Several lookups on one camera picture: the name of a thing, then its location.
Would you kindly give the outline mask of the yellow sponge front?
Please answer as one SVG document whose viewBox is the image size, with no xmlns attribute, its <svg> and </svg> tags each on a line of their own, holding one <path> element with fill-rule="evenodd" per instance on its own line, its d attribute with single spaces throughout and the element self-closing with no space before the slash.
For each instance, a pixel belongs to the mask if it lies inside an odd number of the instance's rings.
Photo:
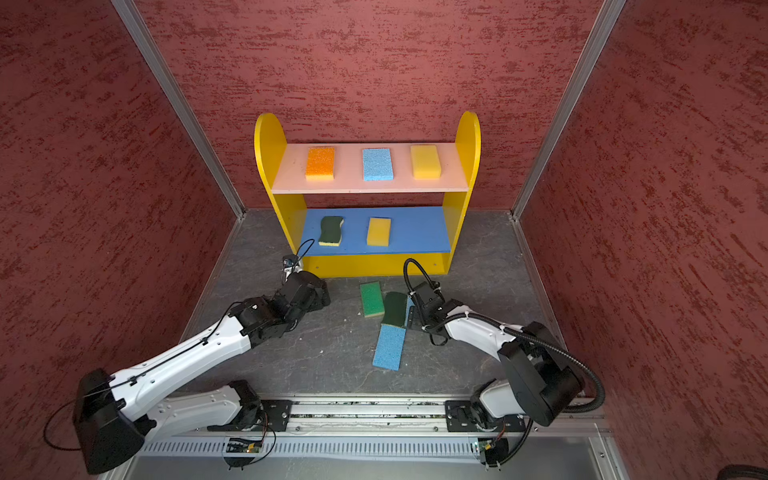
<svg viewBox="0 0 768 480">
<path fill-rule="evenodd" d="M 370 247 L 388 247 L 392 220 L 390 218 L 371 217 L 369 219 L 366 243 Z"/>
</svg>

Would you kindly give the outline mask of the yellow wooden two-tier shelf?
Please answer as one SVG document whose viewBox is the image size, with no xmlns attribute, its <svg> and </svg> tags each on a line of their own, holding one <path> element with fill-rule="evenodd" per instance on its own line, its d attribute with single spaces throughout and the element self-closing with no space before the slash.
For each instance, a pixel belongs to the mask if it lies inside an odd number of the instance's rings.
<svg viewBox="0 0 768 480">
<path fill-rule="evenodd" d="M 436 145 L 438 180 L 415 180 L 410 147 Z M 448 143 L 330 143 L 334 179 L 307 181 L 312 143 L 288 141 L 278 117 L 263 113 L 254 127 L 254 154 L 264 190 L 293 252 L 306 269 L 327 278 L 396 276 L 414 258 L 430 274 L 450 271 L 481 160 L 481 126 L 465 112 Z M 388 148 L 394 179 L 363 180 L 362 151 Z M 342 242 L 320 246 L 324 216 L 342 216 Z M 371 217 L 392 220 L 388 247 L 366 243 Z"/>
</svg>

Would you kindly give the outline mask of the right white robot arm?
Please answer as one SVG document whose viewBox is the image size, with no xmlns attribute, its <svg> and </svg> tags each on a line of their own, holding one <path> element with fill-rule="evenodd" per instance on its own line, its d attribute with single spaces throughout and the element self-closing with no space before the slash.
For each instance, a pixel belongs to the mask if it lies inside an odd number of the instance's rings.
<svg viewBox="0 0 768 480">
<path fill-rule="evenodd" d="M 562 413 L 583 413 L 593 407 L 574 402 L 585 387 L 582 365 L 543 324 L 495 320 L 460 301 L 445 299 L 439 284 L 431 281 L 409 291 L 408 298 L 411 328 L 471 345 L 502 365 L 505 377 L 485 383 L 469 400 L 468 416 L 477 427 L 489 431 L 517 415 L 548 426 Z"/>
</svg>

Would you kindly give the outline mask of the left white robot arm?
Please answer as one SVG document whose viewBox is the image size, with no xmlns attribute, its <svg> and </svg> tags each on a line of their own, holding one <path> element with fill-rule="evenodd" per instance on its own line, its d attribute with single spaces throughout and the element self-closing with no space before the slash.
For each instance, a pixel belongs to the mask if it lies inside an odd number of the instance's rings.
<svg viewBox="0 0 768 480">
<path fill-rule="evenodd" d="M 203 393 L 176 392 L 217 365 L 282 337 L 330 303 L 324 280 L 294 272 L 273 295 L 233 303 L 214 325 L 149 360 L 113 374 L 85 374 L 72 423 L 87 472 L 106 473 L 149 442 L 196 429 L 267 432 L 262 400 L 245 380 Z"/>
</svg>

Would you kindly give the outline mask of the dark green wavy sponge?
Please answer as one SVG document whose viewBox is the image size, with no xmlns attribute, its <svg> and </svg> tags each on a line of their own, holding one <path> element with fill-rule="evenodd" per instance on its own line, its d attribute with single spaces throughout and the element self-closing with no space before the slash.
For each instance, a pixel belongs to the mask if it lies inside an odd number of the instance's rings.
<svg viewBox="0 0 768 480">
<path fill-rule="evenodd" d="M 384 316 L 381 324 L 404 329 L 408 318 L 408 296 L 389 292 L 384 297 Z"/>
<path fill-rule="evenodd" d="M 321 219 L 321 231 L 318 238 L 320 246 L 338 247 L 342 242 L 342 216 L 324 216 Z"/>
</svg>

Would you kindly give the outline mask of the right aluminium corner post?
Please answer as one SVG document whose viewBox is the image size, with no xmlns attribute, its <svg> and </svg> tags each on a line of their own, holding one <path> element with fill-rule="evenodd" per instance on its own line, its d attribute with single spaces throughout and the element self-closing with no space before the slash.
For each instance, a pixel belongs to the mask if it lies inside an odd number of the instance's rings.
<svg viewBox="0 0 768 480">
<path fill-rule="evenodd" d="M 581 94 L 625 4 L 625 0 L 605 0 L 602 2 L 592 29 L 558 103 L 552 123 L 542 140 L 532 168 L 512 209 L 511 218 L 513 222 L 521 221 L 526 206 L 532 198 L 534 190 L 578 104 Z"/>
</svg>

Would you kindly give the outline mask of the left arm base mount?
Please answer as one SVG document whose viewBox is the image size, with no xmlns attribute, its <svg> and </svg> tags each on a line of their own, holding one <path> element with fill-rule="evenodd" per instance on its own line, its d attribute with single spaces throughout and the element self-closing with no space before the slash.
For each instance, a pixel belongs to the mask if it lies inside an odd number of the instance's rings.
<svg viewBox="0 0 768 480">
<path fill-rule="evenodd" d="M 284 432 L 290 419 L 290 400 L 256 400 L 240 406 L 235 417 L 226 424 L 208 426 L 211 432 Z"/>
</svg>

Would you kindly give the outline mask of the perforated metal vent strip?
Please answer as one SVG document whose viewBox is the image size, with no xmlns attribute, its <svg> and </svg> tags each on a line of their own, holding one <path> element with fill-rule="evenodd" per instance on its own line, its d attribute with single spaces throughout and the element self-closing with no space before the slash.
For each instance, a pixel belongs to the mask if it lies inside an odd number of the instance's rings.
<svg viewBox="0 0 768 480">
<path fill-rule="evenodd" d="M 318 458 L 416 458 L 475 460 L 478 445 L 468 438 L 417 437 L 280 437 L 268 440 L 266 450 L 276 457 Z M 149 444 L 140 451 L 142 456 L 160 457 L 247 457 L 248 451 L 233 441 L 214 438 L 179 438 Z"/>
</svg>

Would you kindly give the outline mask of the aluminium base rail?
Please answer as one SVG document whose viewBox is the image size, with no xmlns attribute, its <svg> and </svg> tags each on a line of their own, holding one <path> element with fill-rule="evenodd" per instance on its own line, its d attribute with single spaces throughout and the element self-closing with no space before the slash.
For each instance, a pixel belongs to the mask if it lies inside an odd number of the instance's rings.
<svg viewBox="0 0 768 480">
<path fill-rule="evenodd" d="M 238 393 L 232 387 L 212 392 L 166 397 L 141 414 L 138 422 L 148 425 L 148 443 L 194 433 L 211 432 L 208 426 L 229 423 L 246 402 L 267 400 L 251 393 Z M 284 431 L 289 434 L 313 432 L 377 431 L 398 433 L 451 433 L 447 430 L 444 402 L 439 397 L 334 397 L 294 396 L 270 399 L 293 402 Z M 258 434 L 262 432 L 223 432 Z"/>
</svg>

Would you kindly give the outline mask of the left aluminium corner post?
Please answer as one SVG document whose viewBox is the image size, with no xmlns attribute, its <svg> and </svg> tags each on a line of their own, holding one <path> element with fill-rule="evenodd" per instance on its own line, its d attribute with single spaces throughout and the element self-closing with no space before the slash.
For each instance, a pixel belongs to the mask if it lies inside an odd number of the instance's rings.
<svg viewBox="0 0 768 480">
<path fill-rule="evenodd" d="M 152 38 L 150 30 L 136 3 L 129 0 L 112 0 L 111 4 L 170 103 L 176 117 L 181 122 L 187 136 L 202 158 L 219 191 L 235 215 L 236 221 L 240 223 L 247 214 L 247 208 L 237 193 L 159 47 Z"/>
</svg>

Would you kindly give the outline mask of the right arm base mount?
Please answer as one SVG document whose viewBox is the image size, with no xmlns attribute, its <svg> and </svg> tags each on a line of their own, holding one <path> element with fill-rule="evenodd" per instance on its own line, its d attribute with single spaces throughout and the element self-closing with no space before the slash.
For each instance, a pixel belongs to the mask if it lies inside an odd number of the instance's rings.
<svg viewBox="0 0 768 480">
<path fill-rule="evenodd" d="M 518 415 L 492 417 L 479 402 L 448 400 L 444 402 L 447 430 L 451 433 L 522 433 L 525 420 Z"/>
</svg>

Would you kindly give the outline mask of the bright green yellow sponge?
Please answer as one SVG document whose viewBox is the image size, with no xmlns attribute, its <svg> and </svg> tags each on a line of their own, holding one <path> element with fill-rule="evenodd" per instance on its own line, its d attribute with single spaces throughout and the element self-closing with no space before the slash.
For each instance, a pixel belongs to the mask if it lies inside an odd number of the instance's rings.
<svg viewBox="0 0 768 480">
<path fill-rule="evenodd" d="M 379 282 L 360 285 L 362 315 L 365 318 L 381 316 L 385 312 L 384 299 Z"/>
</svg>

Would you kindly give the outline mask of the orange sponge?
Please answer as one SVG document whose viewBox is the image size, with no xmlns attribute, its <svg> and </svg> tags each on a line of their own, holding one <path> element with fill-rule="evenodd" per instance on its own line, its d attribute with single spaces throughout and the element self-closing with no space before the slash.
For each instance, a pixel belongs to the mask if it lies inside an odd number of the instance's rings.
<svg viewBox="0 0 768 480">
<path fill-rule="evenodd" d="M 335 149 L 333 147 L 311 147 L 308 150 L 305 168 L 307 181 L 330 181 L 334 179 Z"/>
</svg>

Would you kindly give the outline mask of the aluminium corner post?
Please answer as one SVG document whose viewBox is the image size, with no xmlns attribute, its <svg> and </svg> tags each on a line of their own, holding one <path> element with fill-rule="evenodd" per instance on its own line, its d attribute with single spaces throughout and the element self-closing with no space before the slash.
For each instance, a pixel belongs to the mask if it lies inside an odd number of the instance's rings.
<svg viewBox="0 0 768 480">
<path fill-rule="evenodd" d="M 605 0 L 602 2 L 592 29 L 558 103 L 552 123 L 542 140 L 532 168 L 512 209 L 511 218 L 513 222 L 521 221 L 526 206 L 532 198 L 534 190 L 578 104 L 581 94 L 625 4 L 625 0 Z"/>
<path fill-rule="evenodd" d="M 136 3 L 129 0 L 112 0 L 111 4 L 170 103 L 176 117 L 181 122 L 187 136 L 202 158 L 219 191 L 235 215 L 236 221 L 240 223 L 247 214 L 247 208 L 237 193 L 159 47 L 152 38 L 150 30 Z"/>
</svg>

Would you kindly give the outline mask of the blue sponge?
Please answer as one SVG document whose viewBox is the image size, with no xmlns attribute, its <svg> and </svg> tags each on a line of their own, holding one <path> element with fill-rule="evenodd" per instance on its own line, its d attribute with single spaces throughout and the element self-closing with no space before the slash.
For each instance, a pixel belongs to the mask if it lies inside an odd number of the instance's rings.
<svg viewBox="0 0 768 480">
<path fill-rule="evenodd" d="M 413 319 L 415 315 L 415 305 L 413 303 L 413 300 L 411 297 L 406 298 L 406 309 L 405 309 L 405 322 L 404 322 L 404 328 L 405 329 L 411 329 L 413 324 Z"/>
<path fill-rule="evenodd" d="M 372 365 L 381 369 L 398 371 L 405 337 L 406 330 L 404 328 L 382 324 Z"/>
<path fill-rule="evenodd" d="M 364 149 L 362 161 L 364 181 L 391 181 L 394 179 L 391 152 L 388 148 Z"/>
</svg>

